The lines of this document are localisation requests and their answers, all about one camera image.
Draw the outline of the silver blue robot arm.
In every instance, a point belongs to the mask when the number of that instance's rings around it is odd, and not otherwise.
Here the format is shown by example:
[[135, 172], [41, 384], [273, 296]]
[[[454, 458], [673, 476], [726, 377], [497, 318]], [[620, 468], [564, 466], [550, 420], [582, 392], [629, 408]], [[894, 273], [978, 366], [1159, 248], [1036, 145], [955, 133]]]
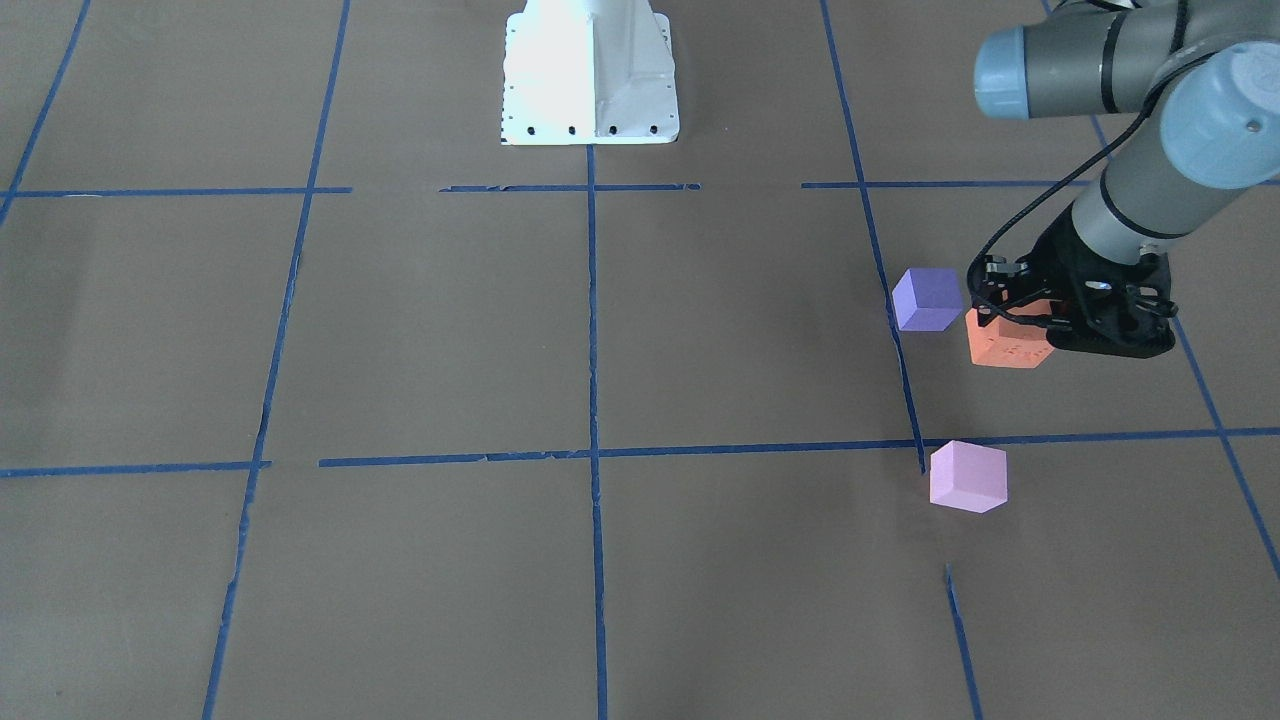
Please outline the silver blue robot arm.
[[1277, 23], [1275, 1], [1062, 1], [991, 35], [973, 72], [987, 117], [1132, 120], [1050, 188], [1098, 170], [1027, 254], [977, 254], [972, 329], [1119, 357], [1174, 348], [1171, 249], [1277, 176]]

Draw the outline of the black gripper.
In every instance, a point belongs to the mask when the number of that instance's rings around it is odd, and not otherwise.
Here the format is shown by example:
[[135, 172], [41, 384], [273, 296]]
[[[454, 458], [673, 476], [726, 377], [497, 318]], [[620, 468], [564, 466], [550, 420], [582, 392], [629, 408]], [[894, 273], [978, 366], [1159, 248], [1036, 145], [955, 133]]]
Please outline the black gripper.
[[1156, 357], [1176, 346], [1172, 273], [1165, 254], [1135, 264], [1102, 258], [1057, 217], [1025, 260], [980, 255], [968, 291], [986, 338], [1048, 340], [1061, 350], [1116, 357]]

